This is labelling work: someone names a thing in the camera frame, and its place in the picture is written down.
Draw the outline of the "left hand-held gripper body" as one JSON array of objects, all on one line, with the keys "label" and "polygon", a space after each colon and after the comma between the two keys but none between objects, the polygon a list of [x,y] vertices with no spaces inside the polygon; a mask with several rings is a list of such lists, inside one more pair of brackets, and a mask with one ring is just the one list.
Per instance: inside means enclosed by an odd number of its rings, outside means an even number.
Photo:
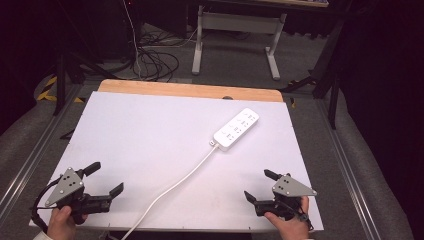
[{"label": "left hand-held gripper body", "polygon": [[109,195],[91,196],[85,193],[83,182],[85,176],[83,178],[79,176],[81,170],[75,171],[72,167],[68,167],[54,183],[55,188],[45,202],[46,207],[56,206],[61,209],[70,206],[71,216],[77,225],[85,222],[84,215],[108,212],[113,200]]}]

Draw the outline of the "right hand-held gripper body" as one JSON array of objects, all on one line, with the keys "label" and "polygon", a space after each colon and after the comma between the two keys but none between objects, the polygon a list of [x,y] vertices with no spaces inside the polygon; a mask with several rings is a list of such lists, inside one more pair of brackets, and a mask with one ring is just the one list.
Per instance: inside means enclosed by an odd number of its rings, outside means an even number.
[{"label": "right hand-held gripper body", "polygon": [[309,220],[309,216],[301,209],[301,199],[303,196],[316,196],[317,192],[314,189],[287,173],[282,174],[282,177],[275,181],[272,192],[274,194],[272,200],[257,200],[254,203],[257,216],[271,212],[284,220],[291,220],[294,217],[298,217],[301,221]]}]

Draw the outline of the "white power strip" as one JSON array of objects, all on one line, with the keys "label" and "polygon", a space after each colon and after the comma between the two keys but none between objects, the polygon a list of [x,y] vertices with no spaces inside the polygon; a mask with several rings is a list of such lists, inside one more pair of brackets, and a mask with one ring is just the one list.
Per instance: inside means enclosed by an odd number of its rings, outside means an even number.
[{"label": "white power strip", "polygon": [[211,145],[222,151],[229,150],[259,119],[259,115],[252,109],[243,109],[213,134]]}]

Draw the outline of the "person's left hand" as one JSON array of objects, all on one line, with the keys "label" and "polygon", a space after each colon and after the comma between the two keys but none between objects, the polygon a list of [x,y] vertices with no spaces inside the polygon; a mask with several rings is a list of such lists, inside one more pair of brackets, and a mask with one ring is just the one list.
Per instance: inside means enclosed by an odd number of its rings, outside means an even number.
[{"label": "person's left hand", "polygon": [[51,240],[74,240],[76,236],[76,224],[71,216],[72,208],[64,206],[61,209],[54,208],[48,224],[47,236]]}]

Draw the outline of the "person's right hand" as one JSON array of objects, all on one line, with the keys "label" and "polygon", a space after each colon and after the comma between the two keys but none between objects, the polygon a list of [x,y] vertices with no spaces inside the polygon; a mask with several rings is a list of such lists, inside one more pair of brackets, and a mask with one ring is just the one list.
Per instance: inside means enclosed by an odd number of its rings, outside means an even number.
[{"label": "person's right hand", "polygon": [[283,240],[308,240],[309,226],[306,221],[298,218],[282,220],[271,212],[266,212],[264,217],[279,231]]}]

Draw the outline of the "white board sheet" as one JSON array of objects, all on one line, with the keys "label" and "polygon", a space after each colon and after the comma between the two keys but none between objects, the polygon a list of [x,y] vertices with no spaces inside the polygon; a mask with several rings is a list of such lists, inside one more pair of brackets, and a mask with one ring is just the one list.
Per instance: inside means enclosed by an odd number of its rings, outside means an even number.
[{"label": "white board sheet", "polygon": [[[212,146],[245,108],[258,122],[229,150]],[[89,194],[124,190],[86,229],[268,232],[244,192],[272,198],[265,169],[310,182],[283,102],[95,92],[54,173],[94,162],[101,168],[84,180]]]}]

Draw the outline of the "yellow black floor tape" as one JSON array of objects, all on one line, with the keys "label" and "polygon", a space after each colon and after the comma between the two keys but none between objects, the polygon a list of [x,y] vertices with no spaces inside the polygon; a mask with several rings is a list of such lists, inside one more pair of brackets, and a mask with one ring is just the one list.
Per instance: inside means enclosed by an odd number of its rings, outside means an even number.
[{"label": "yellow black floor tape", "polygon": [[52,102],[56,102],[57,101],[57,97],[55,95],[51,95],[50,91],[53,88],[53,85],[56,83],[57,81],[57,77],[56,76],[52,76],[47,83],[44,85],[41,93],[38,95],[37,100],[38,101],[42,101],[42,100],[46,100],[46,101],[52,101]]}]

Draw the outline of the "black tripod stand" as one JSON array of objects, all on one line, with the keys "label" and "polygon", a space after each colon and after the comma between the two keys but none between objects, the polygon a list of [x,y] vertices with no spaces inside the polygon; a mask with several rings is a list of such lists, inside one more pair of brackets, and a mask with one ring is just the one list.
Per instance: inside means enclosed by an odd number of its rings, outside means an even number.
[{"label": "black tripod stand", "polygon": [[312,96],[315,99],[323,99],[328,92],[331,92],[327,119],[333,129],[336,129],[335,117],[340,89],[339,78],[336,73],[334,62],[334,52],[337,48],[343,26],[344,20],[338,20],[336,22],[310,75],[281,89],[282,93],[290,93],[307,84],[315,82],[316,86],[312,91]]},{"label": "black tripod stand", "polygon": [[54,116],[57,116],[61,110],[65,107],[66,103],[66,76],[69,76],[73,84],[82,84],[85,81],[81,65],[87,66],[95,73],[105,77],[106,79],[116,79],[116,76],[99,67],[93,61],[90,61],[87,57],[80,53],[70,51],[60,51],[57,54],[56,64],[56,107]]}]

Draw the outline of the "wooden table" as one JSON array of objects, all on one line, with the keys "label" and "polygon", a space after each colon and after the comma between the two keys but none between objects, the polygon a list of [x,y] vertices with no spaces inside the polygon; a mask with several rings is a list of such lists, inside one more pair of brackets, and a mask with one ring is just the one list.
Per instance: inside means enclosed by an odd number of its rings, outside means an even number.
[{"label": "wooden table", "polygon": [[196,85],[183,83],[145,82],[105,79],[100,83],[99,92],[181,96],[265,102],[283,102],[282,94],[272,89]]}]

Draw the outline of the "aluminium rail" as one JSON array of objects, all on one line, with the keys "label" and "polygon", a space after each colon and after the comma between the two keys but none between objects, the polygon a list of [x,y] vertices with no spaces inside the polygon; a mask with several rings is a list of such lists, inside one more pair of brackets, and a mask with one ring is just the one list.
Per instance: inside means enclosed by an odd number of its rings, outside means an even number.
[{"label": "aluminium rail", "polygon": [[31,150],[29,156],[25,159],[25,162],[21,165],[19,172],[8,185],[7,191],[2,195],[2,198],[0,199],[0,221],[4,221],[9,215],[17,199],[25,188],[25,185],[33,174],[36,166],[44,155],[44,152],[46,151],[48,144],[53,138],[57,127],[59,126],[64,115],[71,106],[71,103],[79,94],[81,88],[81,85],[73,85],[70,87],[69,93],[66,95],[65,98],[64,106],[61,108],[57,115],[51,117],[47,124],[47,127],[42,132],[34,148]]},{"label": "aluminium rail", "polygon": [[345,201],[345,206],[347,207],[347,209],[343,210],[342,213],[345,215],[348,226],[352,227],[351,232],[354,236],[357,236],[359,240],[372,240],[372,234],[368,230],[367,219],[363,213],[361,192],[354,177],[352,168],[348,163],[347,155],[342,147],[337,132],[332,129],[329,121],[327,120],[325,104],[321,100],[317,100],[316,106],[326,132],[329,134],[330,145],[334,150],[335,161],[337,162],[339,172],[342,176],[342,185],[344,187],[342,196]]}]

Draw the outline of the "white metal desk frame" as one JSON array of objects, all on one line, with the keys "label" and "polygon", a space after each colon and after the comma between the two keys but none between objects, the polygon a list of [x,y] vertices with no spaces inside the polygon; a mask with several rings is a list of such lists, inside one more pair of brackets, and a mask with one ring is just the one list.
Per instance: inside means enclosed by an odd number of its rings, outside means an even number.
[{"label": "white metal desk frame", "polygon": [[272,79],[277,81],[281,78],[275,59],[275,51],[285,25],[287,15],[282,13],[278,18],[258,16],[234,15],[224,13],[210,13],[204,11],[200,5],[197,11],[197,39],[192,64],[192,74],[200,73],[202,59],[202,32],[208,30],[239,31],[248,33],[272,34],[273,41],[264,51],[268,60]]}]

